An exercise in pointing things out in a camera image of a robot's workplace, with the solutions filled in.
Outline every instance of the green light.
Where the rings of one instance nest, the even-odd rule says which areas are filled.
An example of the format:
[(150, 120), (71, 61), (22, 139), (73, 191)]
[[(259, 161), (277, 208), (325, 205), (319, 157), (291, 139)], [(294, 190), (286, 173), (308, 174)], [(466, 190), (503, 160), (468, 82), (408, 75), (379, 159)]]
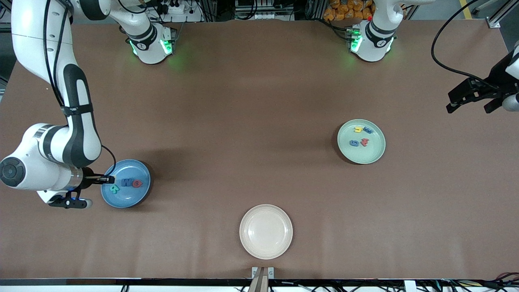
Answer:
[(359, 35), (359, 37), (357, 37), (355, 39), (355, 41), (353, 41), (351, 43), (351, 50), (354, 52), (357, 52), (359, 50), (361, 42), (362, 42), (362, 35)]
[(133, 49), (133, 54), (137, 56), (137, 51), (135, 50), (135, 47), (133, 46), (133, 43), (130, 41), (130, 45)]
[(171, 52), (172, 52), (171, 43), (169, 41), (160, 40), (160, 44), (162, 45), (162, 48), (164, 49), (164, 52), (166, 53), (166, 55), (171, 54)]
[(386, 50), (386, 52), (389, 52), (389, 50), (391, 49), (391, 44), (393, 43), (393, 40), (394, 40), (394, 37), (392, 37), (391, 40), (389, 41), (388, 49)]

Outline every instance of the plate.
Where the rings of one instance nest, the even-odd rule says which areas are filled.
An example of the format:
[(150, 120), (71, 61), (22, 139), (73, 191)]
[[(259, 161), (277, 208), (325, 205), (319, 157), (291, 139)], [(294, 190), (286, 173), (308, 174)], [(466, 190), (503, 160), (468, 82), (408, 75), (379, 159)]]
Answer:
[(127, 159), (117, 162), (111, 174), (114, 184), (101, 185), (101, 195), (107, 204), (115, 208), (129, 208), (143, 201), (148, 195), (151, 175), (140, 161)]
[(290, 218), (274, 205), (253, 207), (241, 220), (241, 243), (258, 259), (271, 260), (281, 256), (290, 246), (292, 235)]
[[(372, 130), (372, 133), (364, 130), (365, 127)], [(380, 128), (370, 121), (360, 119), (342, 125), (337, 134), (337, 144), (347, 159), (358, 164), (373, 163), (381, 158), (386, 150), (386, 138)]]

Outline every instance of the table surface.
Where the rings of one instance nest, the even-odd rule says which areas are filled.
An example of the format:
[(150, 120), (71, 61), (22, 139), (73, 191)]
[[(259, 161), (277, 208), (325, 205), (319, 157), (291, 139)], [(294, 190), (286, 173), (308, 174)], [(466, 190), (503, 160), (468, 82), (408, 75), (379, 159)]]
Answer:
[[(0, 277), (494, 278), (519, 269), (517, 114), (484, 102), (447, 114), (464, 77), (434, 64), (442, 21), (404, 21), (366, 63), (317, 22), (187, 24), (176, 54), (142, 64), (117, 26), (74, 26), (96, 125), (118, 160), (151, 165), (153, 191), (115, 209), (65, 210), (0, 186)], [(486, 76), (506, 50), (484, 21), (454, 21), (438, 58)], [(1, 156), (39, 122), (63, 124), (52, 91), (16, 65), (0, 106)], [(371, 165), (337, 152), (351, 119), (387, 148)], [(103, 152), (92, 164), (103, 172)], [(258, 204), (286, 211), (290, 248), (258, 260), (238, 228)]]

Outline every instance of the green plate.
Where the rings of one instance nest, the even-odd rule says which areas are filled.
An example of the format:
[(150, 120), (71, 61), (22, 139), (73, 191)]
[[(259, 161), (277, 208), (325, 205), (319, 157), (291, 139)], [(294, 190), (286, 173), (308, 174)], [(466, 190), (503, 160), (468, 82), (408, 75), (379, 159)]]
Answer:
[[(361, 127), (360, 132), (355, 132), (356, 127)], [(364, 127), (372, 130), (368, 133)], [(362, 139), (368, 139), (367, 143), (362, 143)], [(382, 157), (386, 150), (386, 138), (377, 125), (366, 120), (351, 120), (339, 129), (337, 134), (337, 144), (342, 154), (349, 160), (358, 164), (369, 164)]]

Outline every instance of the yellow tape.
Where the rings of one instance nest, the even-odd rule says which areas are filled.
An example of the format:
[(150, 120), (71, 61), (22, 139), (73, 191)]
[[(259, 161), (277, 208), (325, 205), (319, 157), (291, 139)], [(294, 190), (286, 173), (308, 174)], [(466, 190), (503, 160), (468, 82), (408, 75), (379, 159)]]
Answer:
[[(463, 7), (467, 4), (467, 0), (459, 0), (459, 3), (461, 4), (461, 7)], [(472, 14), (470, 14), (468, 7), (463, 9), (463, 15), (465, 16), (465, 19), (472, 19)]]

